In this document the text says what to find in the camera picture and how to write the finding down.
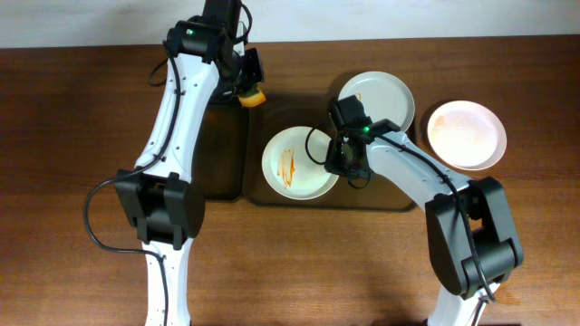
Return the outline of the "green and orange sponge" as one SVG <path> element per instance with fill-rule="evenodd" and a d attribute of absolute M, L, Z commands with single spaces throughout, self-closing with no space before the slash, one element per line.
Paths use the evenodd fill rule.
<path fill-rule="evenodd" d="M 238 95 L 240 104 L 245 108 L 254 108 L 266 101 L 266 96 L 260 88 L 254 88 L 250 91 Z"/>

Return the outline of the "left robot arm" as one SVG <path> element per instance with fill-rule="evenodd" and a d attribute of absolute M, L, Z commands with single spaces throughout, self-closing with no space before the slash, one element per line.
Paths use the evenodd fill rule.
<path fill-rule="evenodd" d="M 257 51 L 244 49 L 239 22 L 180 21 L 164 43 L 167 79 L 149 142 L 115 190 L 146 258 L 149 325 L 188 325 L 189 254 L 205 215 L 193 156 L 209 102 L 218 95 L 261 98 Z"/>

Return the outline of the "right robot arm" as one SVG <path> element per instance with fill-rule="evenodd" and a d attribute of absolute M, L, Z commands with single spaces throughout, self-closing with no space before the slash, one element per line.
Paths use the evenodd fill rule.
<path fill-rule="evenodd" d="M 427 325 L 476 325 L 524 258 L 504 188 L 440 164 L 389 120 L 338 122 L 325 168 L 385 177 L 426 215 L 431 267 L 440 281 Z"/>

